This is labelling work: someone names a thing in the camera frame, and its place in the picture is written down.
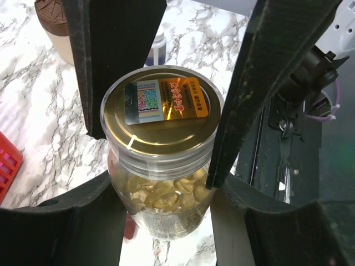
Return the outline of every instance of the brown lid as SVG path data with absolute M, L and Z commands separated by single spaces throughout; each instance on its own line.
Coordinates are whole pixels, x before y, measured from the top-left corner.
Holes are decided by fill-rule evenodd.
M 61 0 L 37 0 L 34 3 L 42 27 L 56 36 L 69 36 Z

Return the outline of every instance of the white device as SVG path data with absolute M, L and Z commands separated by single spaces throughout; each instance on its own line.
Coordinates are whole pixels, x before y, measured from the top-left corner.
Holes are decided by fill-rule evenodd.
M 346 57 L 355 49 L 355 1 L 343 0 L 334 21 L 320 37 L 316 46 L 323 52 L 332 51 L 336 59 Z

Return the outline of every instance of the plastic bottle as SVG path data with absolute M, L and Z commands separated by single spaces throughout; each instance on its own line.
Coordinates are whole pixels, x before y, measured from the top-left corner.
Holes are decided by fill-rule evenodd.
M 74 65 L 72 46 L 70 45 L 69 36 L 57 36 L 47 32 L 46 30 L 44 31 L 53 43 L 53 47 L 58 52 L 59 56 L 68 64 Z
M 133 80 L 123 91 L 122 86 Z M 185 106 L 179 100 L 183 95 L 191 99 Z M 153 238 L 171 241 L 188 235 L 202 222 L 215 193 L 205 186 L 222 94 L 197 72 L 158 65 L 121 77 L 103 99 L 100 120 L 110 142 L 109 174 L 127 211 Z M 161 116 L 163 106 L 169 117 Z M 182 114 L 178 106 L 196 106 L 192 114 L 205 110 L 206 116 L 176 118 Z M 126 121 L 124 127 L 120 121 Z M 140 130 L 133 123 L 139 123 Z M 133 229 L 134 224 L 127 237 L 134 235 Z
M 159 26 L 159 29 L 154 38 L 148 57 L 145 64 L 164 65 L 166 60 L 166 38 L 164 36 L 164 28 Z

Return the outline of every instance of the glass jar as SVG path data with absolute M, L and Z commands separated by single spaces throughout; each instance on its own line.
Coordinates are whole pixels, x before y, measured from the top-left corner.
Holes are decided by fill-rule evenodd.
M 186 95 L 181 98 L 186 112 L 177 112 L 181 117 L 174 117 L 170 109 L 179 101 L 172 103 L 166 97 L 169 91 L 165 94 L 161 90 L 162 96 L 158 98 L 162 99 L 165 119 L 143 123 L 136 119 L 132 124 L 130 104 L 136 102 L 137 90 L 142 90 L 137 84 L 143 83 L 144 90 L 155 90 L 150 86 L 153 81 L 155 88 L 163 88 L 172 79 L 176 82 L 169 84 L 181 89 L 173 97 Z M 135 84 L 135 95 L 130 96 L 131 85 L 127 84 Z M 208 110 L 201 117 L 196 117 L 197 95 L 197 103 L 204 102 L 202 108 Z M 123 76 L 107 91 L 100 119 L 110 146 L 111 182 L 137 225 L 152 237 L 178 239 L 201 223 L 214 194 L 205 184 L 222 107 L 222 95 L 211 81 L 177 66 L 138 69 Z M 139 110 L 146 118 L 148 108 Z

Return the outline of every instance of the jar lid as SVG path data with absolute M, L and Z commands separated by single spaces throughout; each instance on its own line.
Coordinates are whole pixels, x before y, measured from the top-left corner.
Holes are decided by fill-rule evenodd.
M 209 111 L 207 117 L 126 123 L 126 84 L 190 77 L 199 82 Z M 127 170 L 139 176 L 167 180 L 188 175 L 208 162 L 222 106 L 222 95 L 201 74 L 177 66 L 152 66 L 115 82 L 105 94 L 100 118 L 111 149 Z
M 58 1 L 36 0 L 34 3 L 38 20 L 42 27 L 56 36 L 69 36 L 67 19 Z

